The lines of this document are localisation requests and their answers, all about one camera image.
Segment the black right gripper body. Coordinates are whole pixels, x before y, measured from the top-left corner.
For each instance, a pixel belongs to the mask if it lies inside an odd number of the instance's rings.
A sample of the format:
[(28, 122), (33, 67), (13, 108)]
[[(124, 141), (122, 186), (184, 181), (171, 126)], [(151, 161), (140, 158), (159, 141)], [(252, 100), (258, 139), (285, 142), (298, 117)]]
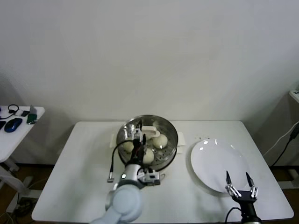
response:
[(251, 197), (250, 191), (239, 191), (241, 196), (232, 195), (232, 199), (240, 205), (242, 219), (257, 219), (254, 208), (255, 197)]

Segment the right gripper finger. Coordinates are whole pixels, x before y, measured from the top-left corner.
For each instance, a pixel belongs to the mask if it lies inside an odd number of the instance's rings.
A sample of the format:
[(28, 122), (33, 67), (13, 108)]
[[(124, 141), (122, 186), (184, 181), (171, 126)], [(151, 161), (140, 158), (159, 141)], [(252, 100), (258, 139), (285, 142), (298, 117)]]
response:
[(253, 179), (250, 177), (249, 173), (246, 172), (246, 178), (251, 191), (251, 198), (257, 199), (258, 187), (255, 186)]
[(241, 197), (241, 193), (233, 186), (228, 171), (226, 171), (226, 186), (225, 186), (225, 189), (227, 190), (228, 194), (231, 197), (235, 197), (235, 198)]

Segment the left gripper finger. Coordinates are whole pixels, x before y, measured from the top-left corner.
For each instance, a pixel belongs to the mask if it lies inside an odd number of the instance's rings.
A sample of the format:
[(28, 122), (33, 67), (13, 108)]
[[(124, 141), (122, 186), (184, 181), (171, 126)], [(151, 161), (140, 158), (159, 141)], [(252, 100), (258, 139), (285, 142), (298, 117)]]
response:
[(138, 121), (136, 126), (136, 139), (141, 143), (146, 142), (146, 135), (142, 132), (142, 121)]
[(135, 135), (135, 124), (126, 125), (126, 139), (133, 140)]

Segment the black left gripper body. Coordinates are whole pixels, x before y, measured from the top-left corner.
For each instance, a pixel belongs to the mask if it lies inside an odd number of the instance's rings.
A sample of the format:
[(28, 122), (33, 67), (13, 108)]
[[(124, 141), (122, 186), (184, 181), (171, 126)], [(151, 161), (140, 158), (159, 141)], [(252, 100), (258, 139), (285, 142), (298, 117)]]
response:
[(133, 140), (133, 150), (131, 152), (130, 164), (143, 164), (143, 158), (145, 155), (146, 139), (139, 141)]

